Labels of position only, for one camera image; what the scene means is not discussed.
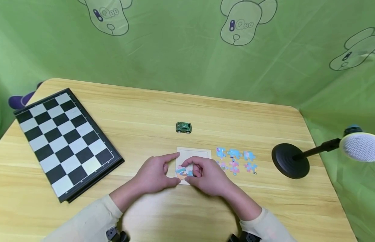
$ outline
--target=black clamp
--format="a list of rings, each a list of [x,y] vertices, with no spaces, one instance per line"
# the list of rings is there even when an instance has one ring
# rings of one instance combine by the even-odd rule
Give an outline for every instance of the black clamp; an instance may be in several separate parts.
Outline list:
[[[259,241],[261,241],[260,237],[257,237],[256,235],[253,235],[253,234],[249,234],[248,232],[245,232],[245,231],[241,233],[240,238],[232,234],[228,240],[228,242],[259,242]]]
[[[122,231],[119,234],[116,227],[107,231],[107,238],[110,242],[129,242],[127,233]]]

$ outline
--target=black square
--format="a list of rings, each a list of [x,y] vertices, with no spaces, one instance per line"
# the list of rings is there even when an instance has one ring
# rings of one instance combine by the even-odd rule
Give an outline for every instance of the black square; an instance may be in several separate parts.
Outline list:
[[[50,155],[54,154],[50,145],[45,145],[44,147],[40,148],[39,150],[36,150],[34,153],[35,153],[35,156],[37,157],[37,159],[39,161],[43,161],[44,159],[46,159]]]
[[[57,151],[55,153],[60,163],[70,158],[72,155],[74,155],[73,151],[69,146],[62,148],[61,150]]]
[[[66,173],[61,165],[52,168],[50,171],[46,173],[46,176],[49,179],[50,184],[55,183],[59,179],[63,178],[65,175]]]
[[[50,101],[47,101],[43,104],[46,108],[46,110],[52,109],[53,107],[58,106],[58,103],[55,99],[52,99]]]
[[[109,152],[108,149],[105,149],[96,155],[97,160],[101,165],[104,165],[113,158],[113,155]]]
[[[75,129],[64,135],[64,138],[68,142],[68,144],[72,143],[75,140],[78,140],[80,137],[80,134]]]
[[[82,179],[86,178],[86,172],[82,166],[74,169],[71,173],[68,174],[70,180],[72,181],[73,185],[79,183]]]
[[[89,160],[93,157],[93,153],[90,151],[88,147],[84,148],[82,151],[78,152],[76,154],[77,159],[80,161],[80,163],[84,163],[85,161]]]
[[[47,120],[50,120],[50,119],[51,119],[51,117],[47,112],[44,112],[44,113],[38,115],[37,117],[35,117],[35,120],[36,120],[37,124],[44,123],[44,122],[46,122]]]
[[[62,134],[61,132],[58,130],[58,128],[54,128],[52,130],[50,130],[49,132],[45,133],[45,137],[47,139],[47,141],[51,142],[59,137],[61,137]]]
[[[85,143],[87,145],[90,145],[91,143],[95,142],[96,140],[99,139],[99,136],[96,134],[96,132],[93,130],[89,133],[87,133],[86,135],[84,135],[84,137],[82,137],[85,141]]]
[[[62,109],[66,112],[67,110],[71,110],[76,105],[73,103],[73,101],[67,101],[63,104],[61,104]]]
[[[60,114],[53,119],[55,125],[60,126],[63,123],[66,123],[69,120],[66,114]]]
[[[86,123],[86,119],[84,118],[83,115],[79,115],[79,116],[75,117],[74,119],[72,119],[72,123],[77,128],[80,125]]]
[[[38,126],[30,129],[28,132],[25,132],[25,136],[28,141],[32,141],[35,138],[40,137],[41,135],[42,135],[42,131]]]
[[[23,123],[23,122],[31,119],[32,117],[33,117],[33,115],[30,113],[29,110],[27,110],[26,112],[22,112],[21,114],[16,115],[16,119],[18,120],[19,123]]]

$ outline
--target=white square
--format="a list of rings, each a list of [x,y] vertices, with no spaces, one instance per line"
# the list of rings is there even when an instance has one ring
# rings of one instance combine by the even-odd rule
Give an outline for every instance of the white square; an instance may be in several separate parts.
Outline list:
[[[55,183],[53,183],[51,187],[53,188],[55,194],[59,198],[73,187],[73,183],[68,177],[68,175],[66,175],[58,181],[56,181]]]
[[[48,143],[49,142],[47,141],[47,139],[46,139],[46,137],[44,135],[41,135],[41,136],[35,138],[34,140],[29,141],[29,144],[30,144],[31,149],[33,151],[39,150],[40,148],[44,147]]]
[[[43,104],[36,105],[35,107],[30,109],[30,113],[33,115],[33,117],[38,116],[44,112],[46,112],[46,108]]]
[[[55,100],[57,101],[58,104],[63,104],[71,99],[67,93],[64,93],[56,97]]]
[[[104,142],[101,139],[98,139],[89,145],[89,149],[93,153],[93,155],[97,155],[101,151],[105,150],[106,147],[107,146],[104,144]]]
[[[42,133],[47,133],[56,127],[57,125],[55,125],[55,122],[52,119],[49,119],[46,122],[39,125],[39,129],[42,131]]]
[[[63,148],[65,148],[66,146],[68,146],[68,143],[67,141],[65,140],[65,138],[63,136],[53,140],[50,142],[50,148],[54,151],[54,152],[57,152],[59,150],[62,150]]]
[[[64,113],[64,110],[62,109],[61,106],[55,106],[53,107],[52,109],[49,109],[47,111],[47,113],[50,115],[50,117],[52,119],[54,119],[55,117],[57,117],[58,115],[60,114],[63,114]]]
[[[55,168],[60,164],[60,161],[58,160],[57,156],[55,154],[45,158],[44,160],[40,161],[39,164],[42,167],[42,170],[47,173],[52,168]]]
[[[93,131],[93,127],[90,125],[90,123],[86,122],[77,127],[76,130],[81,135],[81,137],[83,137],[87,133]]]
[[[78,168],[80,165],[81,163],[75,155],[61,163],[62,168],[67,174],[74,171],[74,169]]]
[[[67,115],[67,117],[72,120],[74,119],[75,117],[77,117],[78,115],[82,115],[80,110],[78,109],[78,107],[73,107],[72,109],[70,110],[67,110],[65,112],[65,114]]]
[[[72,124],[71,121],[67,121],[67,122],[63,123],[62,125],[58,126],[58,130],[61,132],[62,135],[65,135],[65,134],[71,132],[74,129],[75,129],[75,127],[74,127],[74,125]]]
[[[30,129],[35,128],[38,126],[36,120],[34,118],[31,118],[29,120],[26,120],[23,123],[19,124],[23,132],[28,132]]]
[[[101,167],[100,162],[94,156],[82,164],[82,168],[84,168],[87,175],[92,174],[100,167]]]
[[[73,153],[77,154],[78,152],[82,151],[88,145],[82,138],[75,140],[73,143],[70,143],[69,147],[73,151]]]

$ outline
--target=black round base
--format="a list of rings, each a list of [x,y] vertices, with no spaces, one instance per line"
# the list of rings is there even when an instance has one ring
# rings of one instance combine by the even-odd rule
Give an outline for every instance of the black round base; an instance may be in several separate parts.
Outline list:
[[[310,163],[307,158],[293,160],[292,157],[303,153],[295,145],[279,144],[272,149],[272,160],[276,168],[292,179],[305,177],[310,171]]]

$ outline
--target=microphone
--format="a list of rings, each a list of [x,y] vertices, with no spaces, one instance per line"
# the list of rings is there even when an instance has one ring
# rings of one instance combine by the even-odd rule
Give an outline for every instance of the microphone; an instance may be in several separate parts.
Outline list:
[[[346,128],[342,139],[335,138],[323,142],[320,146],[305,152],[292,144],[278,144],[272,149],[272,160],[282,174],[292,179],[299,179],[305,177],[310,171],[307,157],[337,148],[353,160],[375,161],[375,135],[363,132],[357,125]]]

